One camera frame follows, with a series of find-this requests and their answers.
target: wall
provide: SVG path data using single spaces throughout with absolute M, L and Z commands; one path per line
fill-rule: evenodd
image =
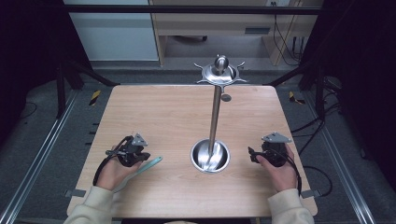
M 64 0 L 66 5 L 148 5 L 147 0 Z M 158 61 L 148 13 L 70 13 L 90 61 Z

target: cabinet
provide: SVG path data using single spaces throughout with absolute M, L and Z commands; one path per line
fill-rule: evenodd
M 245 6 L 265 7 L 270 0 L 149 0 L 154 6 Z M 322 0 L 289 0 L 289 7 L 321 7 Z M 276 16 L 279 32 L 275 32 L 274 15 L 231 15 L 231 14 L 151 14 L 160 63 L 163 64 L 166 37 L 169 35 L 261 35 L 273 65 L 278 65 L 281 52 L 286 46 L 279 33 L 288 43 L 292 36 L 308 37 L 317 16 Z

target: metal base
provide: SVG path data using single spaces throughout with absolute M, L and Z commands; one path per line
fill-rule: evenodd
M 224 143 L 216 140 L 212 156 L 209 156 L 209 139 L 206 138 L 192 147 L 191 162 L 201 172 L 218 173 L 224 170 L 230 162 L 230 151 Z

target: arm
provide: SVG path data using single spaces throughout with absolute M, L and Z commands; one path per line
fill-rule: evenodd
M 91 187 L 85 202 L 77 205 L 64 223 L 111 223 L 112 190 L 127 175 L 136 172 L 140 164 L 141 161 L 132 167 L 125 167 L 116 158 L 111 159 L 99 175 L 96 186 Z
M 294 154 L 286 144 L 288 155 L 294 160 Z M 281 167 L 273 166 L 262 156 L 257 160 L 268 171 L 276 191 L 276 195 L 268 199 L 273 223 L 314 223 L 311 213 L 303 207 L 296 188 L 297 177 L 294 169 L 286 162 Z

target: person's left hand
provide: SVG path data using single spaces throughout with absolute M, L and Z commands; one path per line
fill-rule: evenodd
M 136 172 L 141 164 L 142 161 L 139 161 L 132 167 L 126 167 L 119 162 L 117 157 L 112 158 L 105 167 L 103 167 L 102 172 L 99 174 L 98 181 L 96 182 L 96 186 L 102 189 L 113 190 L 126 176 Z

